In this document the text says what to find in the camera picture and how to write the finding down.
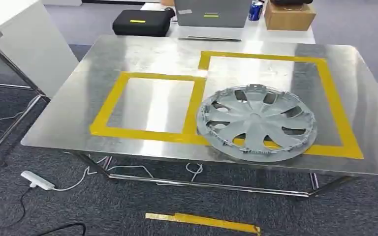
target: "white cable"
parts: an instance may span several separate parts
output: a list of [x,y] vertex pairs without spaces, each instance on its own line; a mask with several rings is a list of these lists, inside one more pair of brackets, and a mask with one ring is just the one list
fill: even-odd
[[186,170],[189,171],[189,172],[191,172],[191,173],[193,174],[193,177],[192,177],[192,179],[190,180],[191,182],[193,182],[193,180],[195,180],[195,177],[196,177],[198,174],[202,173],[202,171],[203,171],[203,165],[197,163],[197,165],[198,165],[198,170],[197,170],[196,172],[194,172],[194,171],[191,171],[191,170],[189,169],[189,165],[190,165],[190,164],[191,164],[191,163],[187,163],[187,164],[186,164]]
[[[107,158],[108,158],[108,156],[106,156],[106,157],[100,159],[100,160],[97,161],[96,163],[99,164],[100,162],[106,160]],[[190,180],[191,182],[193,182],[193,181],[195,180],[195,177],[196,177],[198,174],[202,173],[202,171],[203,171],[203,165],[202,165],[202,164],[197,164],[197,165],[198,165],[198,170],[197,170],[197,171],[192,171],[191,169],[189,169],[189,165],[190,165],[190,164],[191,164],[191,163],[187,163],[187,164],[186,164],[186,170],[189,171],[189,172],[191,172],[191,173],[193,174],[193,177],[192,177],[192,179]],[[116,169],[116,168],[143,168],[143,169],[146,171],[146,173],[147,173],[151,178],[154,178],[154,176],[150,173],[149,170],[147,170],[147,168],[146,168],[145,166],[113,166],[113,167],[107,169],[107,171],[111,171],[111,170]],[[89,166],[86,167],[85,171],[83,172],[82,178],[80,178],[80,180],[79,180],[77,183],[75,183],[74,185],[72,185],[72,186],[70,186],[70,187],[68,187],[68,188],[63,188],[63,189],[53,188],[52,190],[55,190],[55,191],[67,191],[67,190],[70,190],[70,189],[76,187],[77,185],[79,185],[79,184],[85,179],[86,175],[93,175],[93,174],[96,174],[96,173],[97,173],[97,172],[89,172],[89,170],[90,170],[90,167],[89,167]],[[173,186],[175,186],[174,184],[167,184],[167,183],[156,183],[156,184],[157,184],[157,185],[173,185]]]
[[[35,97],[34,97],[33,99],[31,99],[31,101],[28,103],[27,108],[31,105],[32,101],[34,101],[34,100],[35,100],[37,97],[39,97],[39,96],[47,97],[47,96],[45,96],[45,95],[41,95],[41,94],[35,96]],[[1,120],[6,120],[6,119],[14,119],[14,118],[16,118],[17,116],[19,116],[20,114],[24,113],[25,110],[23,110],[23,111],[21,111],[21,112],[18,112],[17,114],[15,114],[14,116],[11,116],[11,117],[0,118],[0,121],[1,121]]]
[[[99,161],[97,161],[96,163],[99,164],[100,162],[104,161],[106,158],[108,158],[108,157],[106,156],[106,157],[100,159]],[[62,189],[53,188],[52,190],[55,190],[55,191],[67,191],[67,190],[70,190],[70,189],[76,187],[77,185],[79,185],[85,179],[86,175],[93,175],[93,174],[97,173],[97,172],[90,172],[89,173],[89,170],[90,170],[90,167],[89,166],[86,167],[85,171],[83,172],[82,178],[79,180],[79,182],[75,183],[74,185],[72,185],[72,186],[70,186],[68,188],[62,188]]]
[[14,118],[16,118],[17,116],[19,116],[20,114],[22,114],[24,111],[22,111],[22,112],[18,112],[17,114],[15,114],[14,116],[12,116],[12,117],[4,117],[4,118],[0,118],[0,121],[1,120],[5,120],[5,119],[14,119]]

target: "soda can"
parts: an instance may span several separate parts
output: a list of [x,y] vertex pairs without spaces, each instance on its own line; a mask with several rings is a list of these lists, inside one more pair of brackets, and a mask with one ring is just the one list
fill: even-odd
[[258,21],[262,9],[263,3],[260,1],[254,1],[250,6],[249,20]]

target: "power strip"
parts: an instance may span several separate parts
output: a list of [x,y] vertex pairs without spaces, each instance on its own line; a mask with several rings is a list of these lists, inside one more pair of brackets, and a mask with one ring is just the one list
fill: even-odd
[[31,188],[35,188],[38,186],[44,190],[54,189],[54,184],[48,182],[47,180],[41,178],[40,176],[34,174],[31,171],[23,171],[21,173],[21,176],[28,179],[31,182],[30,184]]

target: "black case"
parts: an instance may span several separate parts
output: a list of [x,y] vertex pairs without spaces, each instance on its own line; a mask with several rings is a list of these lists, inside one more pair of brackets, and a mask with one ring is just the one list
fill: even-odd
[[112,29],[116,35],[164,37],[170,27],[167,11],[124,10],[115,19]]

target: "metal stand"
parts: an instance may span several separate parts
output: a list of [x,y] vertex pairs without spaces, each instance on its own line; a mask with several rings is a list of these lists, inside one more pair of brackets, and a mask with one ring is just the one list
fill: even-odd
[[149,177],[137,177],[137,176],[126,176],[126,175],[116,175],[110,174],[107,172],[109,168],[109,164],[112,160],[112,157],[108,157],[103,164],[103,166],[98,165],[92,159],[90,159],[87,155],[74,153],[79,159],[85,162],[87,165],[91,167],[94,171],[97,171],[99,174],[103,174],[104,176],[108,177],[109,179],[126,179],[126,180],[136,180],[136,181],[143,181],[143,182],[153,182],[153,183],[162,183],[167,185],[175,185],[175,186],[193,186],[193,187],[209,187],[209,188],[217,188],[217,189],[226,189],[226,190],[236,190],[242,192],[253,192],[253,193],[267,193],[267,194],[274,194],[274,195],[285,195],[285,196],[294,196],[300,197],[303,199],[309,199],[316,197],[322,193],[325,193],[329,190],[333,190],[342,184],[349,182],[350,180],[354,179],[353,177],[341,177],[336,179],[324,186],[319,186],[318,179],[316,178],[315,173],[311,173],[311,184],[313,187],[313,191],[310,192],[303,192],[303,191],[291,191],[291,190],[279,190],[279,189],[271,189],[271,188],[257,188],[257,187],[246,187],[246,186],[238,186],[238,185],[226,185],[226,184],[216,184],[216,183],[201,183],[201,182],[189,182],[189,181],[180,181],[180,180],[172,180],[172,179],[161,179],[161,178],[149,178]]
[[[38,96],[31,101],[31,103],[26,107],[25,111],[19,116],[11,125],[10,127],[4,132],[4,134],[0,137],[0,145],[6,140],[12,130],[27,116],[27,114],[31,111],[31,109],[37,104],[37,102],[42,98],[47,103],[50,102],[50,98],[47,97],[43,91],[41,91],[37,85],[32,82],[26,74],[24,74],[20,68],[18,68],[7,56],[5,56],[0,51],[0,59],[5,62],[28,86],[20,86],[20,85],[7,85],[7,84],[0,84],[1,88],[8,88],[8,89],[27,89],[27,90],[34,90]],[[0,160],[0,166],[6,166],[6,163]]]

